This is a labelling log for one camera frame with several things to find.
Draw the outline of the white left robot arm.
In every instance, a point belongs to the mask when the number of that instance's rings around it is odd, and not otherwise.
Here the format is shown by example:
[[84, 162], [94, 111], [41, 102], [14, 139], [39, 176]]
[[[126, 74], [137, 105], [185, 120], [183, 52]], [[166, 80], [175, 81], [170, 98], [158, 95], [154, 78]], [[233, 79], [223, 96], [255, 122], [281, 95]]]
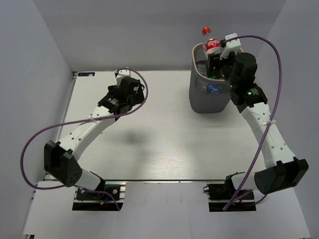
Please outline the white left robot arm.
[[82, 187], [95, 199], [103, 197], [105, 180], [81, 168], [78, 160], [103, 130], [144, 101], [143, 89], [140, 80], [132, 77], [124, 77], [119, 85], [109, 86], [88, 122], [79, 124], [58, 142], [49, 141], [44, 146], [45, 171], [66, 187]]

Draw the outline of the red label cola bottle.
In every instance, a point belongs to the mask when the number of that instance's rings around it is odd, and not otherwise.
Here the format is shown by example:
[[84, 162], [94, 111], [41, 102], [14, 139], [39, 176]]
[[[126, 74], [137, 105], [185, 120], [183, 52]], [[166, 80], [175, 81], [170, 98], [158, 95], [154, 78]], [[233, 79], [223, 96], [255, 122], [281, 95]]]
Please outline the red label cola bottle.
[[203, 42], [203, 50], [206, 57], [210, 54], [219, 54], [221, 53], [221, 46], [217, 39], [210, 37], [211, 30], [208, 26], [202, 29], [202, 35], [205, 38]]

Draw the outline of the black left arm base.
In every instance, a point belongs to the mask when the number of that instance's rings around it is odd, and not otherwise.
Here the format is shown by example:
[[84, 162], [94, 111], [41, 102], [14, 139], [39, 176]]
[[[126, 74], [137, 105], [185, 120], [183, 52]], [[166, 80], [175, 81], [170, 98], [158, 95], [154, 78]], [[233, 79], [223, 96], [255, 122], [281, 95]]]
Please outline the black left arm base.
[[73, 211], [117, 212], [125, 198], [126, 185], [124, 182], [107, 182], [103, 193], [92, 193], [77, 188], [74, 195]]

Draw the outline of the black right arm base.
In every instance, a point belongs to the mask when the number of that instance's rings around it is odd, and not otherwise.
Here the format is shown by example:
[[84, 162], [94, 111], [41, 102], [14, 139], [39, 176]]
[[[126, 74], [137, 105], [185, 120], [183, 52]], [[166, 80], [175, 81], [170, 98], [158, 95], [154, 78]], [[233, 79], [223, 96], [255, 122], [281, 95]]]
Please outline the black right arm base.
[[[208, 194], [208, 206], [210, 212], [224, 212], [223, 207], [231, 199], [236, 189], [231, 181], [232, 177], [244, 172], [236, 172], [226, 177], [223, 183], [211, 183], [203, 187], [204, 193]], [[254, 194], [251, 192], [242, 199], [232, 203], [226, 212], [253, 212], [256, 211], [254, 205]]]

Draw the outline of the blue label clear bottle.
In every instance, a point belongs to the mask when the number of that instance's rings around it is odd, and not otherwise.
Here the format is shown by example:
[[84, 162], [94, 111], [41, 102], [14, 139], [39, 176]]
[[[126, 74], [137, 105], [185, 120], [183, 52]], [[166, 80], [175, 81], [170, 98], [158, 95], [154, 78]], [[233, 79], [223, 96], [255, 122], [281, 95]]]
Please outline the blue label clear bottle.
[[209, 94], [218, 94], [221, 88], [217, 84], [208, 84], [206, 90]]

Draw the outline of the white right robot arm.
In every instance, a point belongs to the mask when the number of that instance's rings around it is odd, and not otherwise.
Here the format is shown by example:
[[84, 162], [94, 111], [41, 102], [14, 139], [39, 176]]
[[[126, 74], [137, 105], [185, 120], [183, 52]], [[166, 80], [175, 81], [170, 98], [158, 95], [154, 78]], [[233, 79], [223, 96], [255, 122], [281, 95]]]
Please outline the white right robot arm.
[[267, 195], [297, 186], [309, 165], [289, 149], [276, 126], [268, 99], [255, 83], [255, 56], [246, 52], [230, 52], [227, 57], [210, 54], [207, 66], [210, 77], [217, 76], [230, 87], [231, 101], [250, 126], [265, 164], [265, 169], [251, 172], [248, 177], [244, 173], [227, 176], [226, 195], [235, 199], [249, 190]]

